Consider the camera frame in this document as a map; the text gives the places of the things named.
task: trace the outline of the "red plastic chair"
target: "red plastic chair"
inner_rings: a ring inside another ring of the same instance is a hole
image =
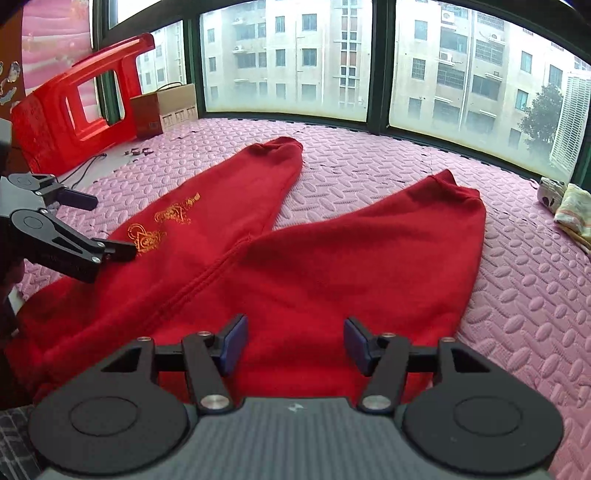
[[[114,145],[136,138],[130,98],[141,95],[136,58],[154,49],[145,33],[104,48],[72,65],[12,110],[12,128],[33,173],[61,175]],[[78,87],[102,73],[117,74],[126,115],[109,126],[86,115]]]

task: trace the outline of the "tree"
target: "tree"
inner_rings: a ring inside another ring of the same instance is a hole
[[[544,160],[550,158],[562,100],[562,94],[554,85],[543,86],[532,106],[525,109],[526,115],[519,124],[521,131],[530,137],[525,140],[530,153]]]

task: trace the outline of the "gold embroidery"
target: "gold embroidery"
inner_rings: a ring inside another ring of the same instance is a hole
[[[166,232],[147,232],[143,225],[133,223],[127,229],[127,234],[134,241],[138,253],[146,253],[160,246]]]
[[[154,220],[158,223],[162,223],[165,220],[174,220],[182,225],[188,225],[191,223],[191,219],[186,218],[186,213],[200,198],[201,195],[196,194],[194,197],[185,200],[182,204],[173,203],[166,210],[156,213],[154,215]]]

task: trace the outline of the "silver screw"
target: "silver screw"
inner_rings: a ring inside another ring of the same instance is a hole
[[[368,395],[361,402],[362,405],[368,410],[385,410],[392,402],[383,395]]]
[[[201,399],[201,405],[208,410],[222,410],[230,404],[230,399],[223,395],[207,395]]]

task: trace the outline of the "white logo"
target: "white logo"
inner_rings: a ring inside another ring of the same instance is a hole
[[[306,407],[300,405],[299,403],[294,403],[293,405],[290,405],[289,407],[287,407],[287,410],[292,411],[293,413],[297,413],[298,410],[305,410]]]

